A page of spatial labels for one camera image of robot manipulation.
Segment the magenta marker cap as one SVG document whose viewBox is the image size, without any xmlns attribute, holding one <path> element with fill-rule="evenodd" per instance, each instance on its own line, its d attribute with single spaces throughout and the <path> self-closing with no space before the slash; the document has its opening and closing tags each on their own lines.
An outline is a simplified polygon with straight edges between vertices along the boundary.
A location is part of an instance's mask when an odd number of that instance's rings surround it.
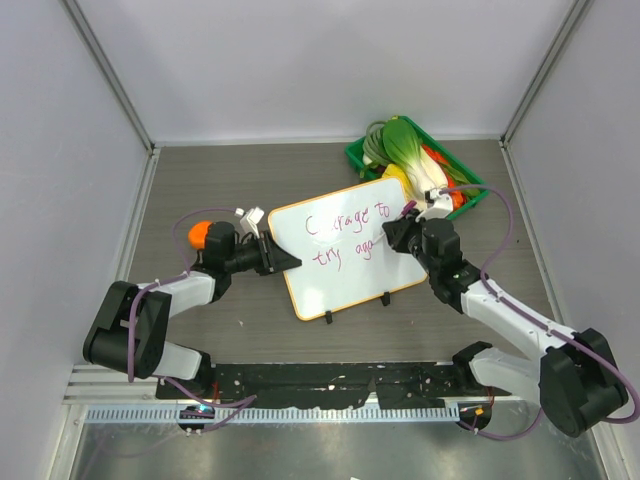
<svg viewBox="0 0 640 480">
<path fill-rule="evenodd" d="M 410 200 L 402 209 L 401 216 L 406 215 L 411 209 L 413 209 L 416 205 L 415 200 Z"/>
</svg>

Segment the orange framed whiteboard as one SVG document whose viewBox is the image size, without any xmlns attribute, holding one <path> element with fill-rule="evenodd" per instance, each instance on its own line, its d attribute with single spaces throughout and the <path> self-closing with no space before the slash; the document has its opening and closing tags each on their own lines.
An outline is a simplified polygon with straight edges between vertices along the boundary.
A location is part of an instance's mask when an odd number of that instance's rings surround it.
<svg viewBox="0 0 640 480">
<path fill-rule="evenodd" d="M 284 273 L 301 321 L 324 316 L 422 283 L 427 274 L 386 240 L 382 224 L 398 217 L 407 198 L 395 178 L 370 181 L 272 210 L 275 242 L 302 260 Z"/>
</svg>

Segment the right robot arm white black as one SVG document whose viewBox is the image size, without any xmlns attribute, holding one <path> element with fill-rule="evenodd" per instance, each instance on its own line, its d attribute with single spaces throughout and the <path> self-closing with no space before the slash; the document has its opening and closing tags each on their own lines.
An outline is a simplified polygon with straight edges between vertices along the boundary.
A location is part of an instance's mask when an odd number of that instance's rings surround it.
<svg viewBox="0 0 640 480">
<path fill-rule="evenodd" d="M 520 351 L 508 355 L 485 342 L 460 351 L 451 380 L 465 395 L 484 386 L 538 406 L 562 433 L 578 437 L 638 395 L 619 371 L 606 338 L 577 332 L 527 307 L 463 256 L 453 223 L 411 210 L 384 223 L 391 249 L 411 255 L 427 272 L 434 295 L 457 312 L 485 324 Z"/>
</svg>

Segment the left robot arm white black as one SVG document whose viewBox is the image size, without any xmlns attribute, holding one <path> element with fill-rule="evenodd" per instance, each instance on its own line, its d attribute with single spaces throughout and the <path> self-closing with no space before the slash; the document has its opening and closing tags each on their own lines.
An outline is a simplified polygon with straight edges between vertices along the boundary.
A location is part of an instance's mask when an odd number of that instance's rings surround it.
<svg viewBox="0 0 640 480">
<path fill-rule="evenodd" d="M 241 236 L 229 222 L 192 229 L 197 251 L 189 270 L 164 281 L 112 283 L 83 345 L 87 362 L 124 373 L 132 381 L 164 379 L 193 399 L 213 388 L 215 368 L 203 351 L 167 340 L 169 320 L 221 299 L 232 276 L 249 270 L 267 276 L 300 267 L 268 231 Z"/>
</svg>

